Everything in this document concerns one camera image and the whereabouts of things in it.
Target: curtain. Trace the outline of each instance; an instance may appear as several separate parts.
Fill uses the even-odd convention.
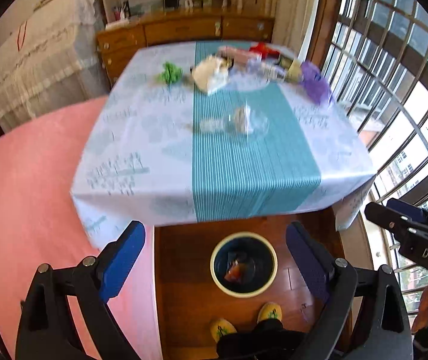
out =
[[[307,54],[318,0],[264,0],[264,14],[276,19],[273,43],[292,49],[301,59]]]

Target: wooden floor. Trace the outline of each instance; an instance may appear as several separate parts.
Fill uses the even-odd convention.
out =
[[[209,324],[226,318],[238,331],[249,331],[265,302],[282,307],[285,328],[307,332],[320,312],[319,304],[285,245],[285,228],[299,220],[334,257],[343,257],[330,209],[301,215],[160,227],[155,230],[155,276],[159,328],[164,359],[215,358]],[[267,238],[278,257],[277,276],[263,294],[238,299],[214,284],[209,270],[216,244],[229,234],[252,231]]]

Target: teal striped table runner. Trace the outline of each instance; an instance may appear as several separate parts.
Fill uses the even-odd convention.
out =
[[[220,45],[248,48],[247,42],[198,42],[196,65]],[[249,218],[294,211],[320,184],[321,173],[304,133],[278,85],[255,91],[194,90],[194,126],[221,118],[243,104],[269,119],[266,136],[241,143],[224,133],[192,138],[192,192],[197,221]]]

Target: black pants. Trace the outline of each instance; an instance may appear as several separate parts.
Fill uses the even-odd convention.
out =
[[[259,322],[250,333],[228,334],[217,343],[222,358],[287,360],[305,337],[305,333],[285,330],[278,319]]]

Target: purple cloth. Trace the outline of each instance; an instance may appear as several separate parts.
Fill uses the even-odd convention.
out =
[[[329,106],[333,101],[333,93],[318,67],[310,61],[304,61],[301,63],[301,71],[304,76],[301,85],[309,98],[317,105]]]

